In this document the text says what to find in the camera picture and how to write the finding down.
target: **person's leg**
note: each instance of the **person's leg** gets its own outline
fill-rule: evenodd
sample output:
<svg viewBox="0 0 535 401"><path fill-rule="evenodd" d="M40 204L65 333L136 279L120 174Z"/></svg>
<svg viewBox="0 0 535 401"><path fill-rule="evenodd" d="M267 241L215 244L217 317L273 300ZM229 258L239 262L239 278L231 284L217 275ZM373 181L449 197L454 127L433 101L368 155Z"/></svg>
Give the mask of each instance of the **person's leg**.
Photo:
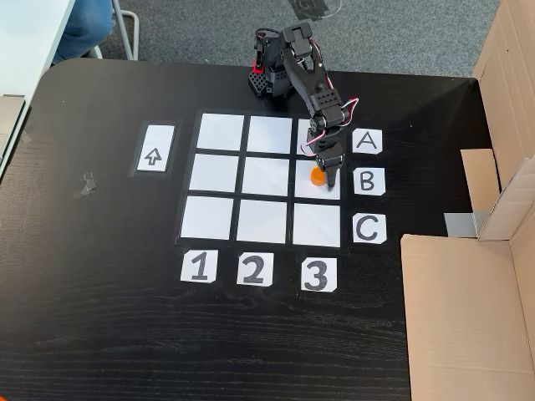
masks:
<svg viewBox="0 0 535 401"><path fill-rule="evenodd" d="M76 0L53 62L86 54L110 34L112 27L110 0Z"/></svg>

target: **black robot bracket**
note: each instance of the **black robot bracket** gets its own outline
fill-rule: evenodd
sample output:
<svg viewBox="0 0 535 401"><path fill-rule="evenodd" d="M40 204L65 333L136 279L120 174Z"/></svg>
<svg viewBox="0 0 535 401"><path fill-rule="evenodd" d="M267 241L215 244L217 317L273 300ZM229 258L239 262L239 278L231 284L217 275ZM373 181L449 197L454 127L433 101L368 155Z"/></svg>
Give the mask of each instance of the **black robot bracket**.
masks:
<svg viewBox="0 0 535 401"><path fill-rule="evenodd" d="M285 28L282 32L258 29L257 56L249 74L249 85L258 97L286 96L292 88L297 90L310 113L310 128L304 145L309 146L319 169L326 173L330 189L344 163L340 138L346 134L345 126L351 112L331 84L319 47L311 37L308 23Z"/></svg>

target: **cardboard box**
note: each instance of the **cardboard box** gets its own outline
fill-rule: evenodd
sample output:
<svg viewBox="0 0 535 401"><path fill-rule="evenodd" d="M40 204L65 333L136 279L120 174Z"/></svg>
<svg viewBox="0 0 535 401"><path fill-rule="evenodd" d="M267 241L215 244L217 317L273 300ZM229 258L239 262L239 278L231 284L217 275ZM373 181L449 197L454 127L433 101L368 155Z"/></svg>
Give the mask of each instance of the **cardboard box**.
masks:
<svg viewBox="0 0 535 401"><path fill-rule="evenodd" d="M535 0L502 0L473 73L493 147L462 151L477 238L401 240L413 401L535 400Z"/></svg>

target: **arrow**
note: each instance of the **arrow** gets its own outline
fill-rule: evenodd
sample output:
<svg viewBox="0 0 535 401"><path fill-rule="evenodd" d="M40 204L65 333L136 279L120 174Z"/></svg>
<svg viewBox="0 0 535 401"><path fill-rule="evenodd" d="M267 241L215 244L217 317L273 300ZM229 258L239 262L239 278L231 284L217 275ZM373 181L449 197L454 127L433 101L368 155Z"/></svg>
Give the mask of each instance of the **arrow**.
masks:
<svg viewBox="0 0 535 401"><path fill-rule="evenodd" d="M149 161L149 165L155 165L156 161L161 160L160 152L157 148L154 148L147 156L144 157L144 159Z"/></svg>

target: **black table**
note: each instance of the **black table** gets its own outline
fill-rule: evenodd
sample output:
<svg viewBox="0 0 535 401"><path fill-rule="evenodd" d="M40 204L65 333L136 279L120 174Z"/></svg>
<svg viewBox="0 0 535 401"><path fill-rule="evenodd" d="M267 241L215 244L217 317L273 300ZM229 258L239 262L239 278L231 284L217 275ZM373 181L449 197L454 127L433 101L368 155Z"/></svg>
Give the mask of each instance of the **black table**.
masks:
<svg viewBox="0 0 535 401"><path fill-rule="evenodd" d="M247 74L86 59L45 74L0 186L7 400L410 398L399 239L444 236L444 212L471 211L459 149L491 146L477 81L331 74L360 97L354 126L384 132L384 151L350 155L345 174L385 167L387 192L348 194L347 213L388 227L384 244L338 256L335 292L301 291L291 249L270 287L236 284L235 248L211 285L181 282L175 219L199 110L307 115L297 95L256 99ZM165 179L128 176L148 119L181 121ZM97 189L74 199L86 172Z"/></svg>

